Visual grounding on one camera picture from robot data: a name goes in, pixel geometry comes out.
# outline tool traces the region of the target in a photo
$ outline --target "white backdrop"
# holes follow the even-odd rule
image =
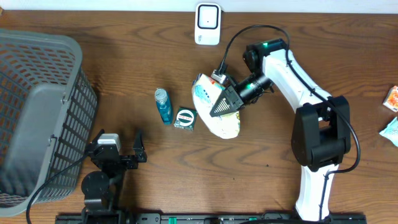
[[[209,2],[218,3],[226,12],[398,13],[398,0],[214,0]],[[192,12],[198,3],[197,0],[0,0],[0,6],[4,9],[33,10]]]

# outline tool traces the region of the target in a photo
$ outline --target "plastic crate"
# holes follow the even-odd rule
[[[81,60],[69,37],[0,29],[0,217],[23,212],[36,189],[82,156],[97,97]],[[79,171],[58,177],[36,202],[71,194]]]

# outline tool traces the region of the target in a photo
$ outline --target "bottle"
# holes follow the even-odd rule
[[[156,106],[164,124],[173,122],[173,108],[170,102],[169,94],[166,90],[158,88],[155,91]]]

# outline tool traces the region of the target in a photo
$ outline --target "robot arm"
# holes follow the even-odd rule
[[[243,59],[252,74],[241,83],[231,85],[221,92],[210,115],[219,116],[240,110],[256,101],[262,93],[273,84],[285,96],[295,115],[292,134],[292,149],[297,161],[302,166],[300,195],[295,209],[302,220],[318,221],[325,174],[338,169],[343,154],[350,149],[349,130],[340,118],[311,94],[311,91],[295,76],[287,66],[285,43],[282,39],[248,45]],[[322,90],[300,67],[289,51],[289,60],[298,75],[315,91],[328,99],[330,103],[349,118],[349,106],[344,97],[332,98]],[[227,103],[222,108],[219,102]],[[320,129],[319,121],[329,121],[329,126]],[[329,215],[328,198],[333,175],[329,175],[325,199],[322,205],[322,219]]]

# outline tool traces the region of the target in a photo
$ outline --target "wooden surface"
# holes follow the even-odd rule
[[[347,14],[225,13],[221,43],[199,46],[194,13],[6,11],[0,27],[63,34],[78,41],[83,69],[101,92],[93,133],[118,133],[123,151],[144,130],[148,163],[127,173],[121,205],[164,213],[262,213],[289,210],[299,194],[300,166],[290,148],[294,113],[277,90],[241,113],[238,138],[222,140],[201,119],[194,132],[164,126],[154,102],[168,89],[174,110],[193,108],[192,80],[215,69],[229,39],[253,24],[287,29],[299,64],[326,91],[344,95],[362,147],[359,167],[333,180],[330,210],[364,212],[369,223],[397,223],[398,148],[378,135],[396,115],[382,105],[398,85],[398,17]],[[229,51],[230,72],[249,74],[246,44],[280,37],[257,29]],[[355,148],[342,168],[355,159]],[[96,167],[86,160],[81,178]],[[80,186],[67,199],[34,205],[33,223],[54,223],[59,213],[83,208]],[[25,223],[25,214],[0,223]]]

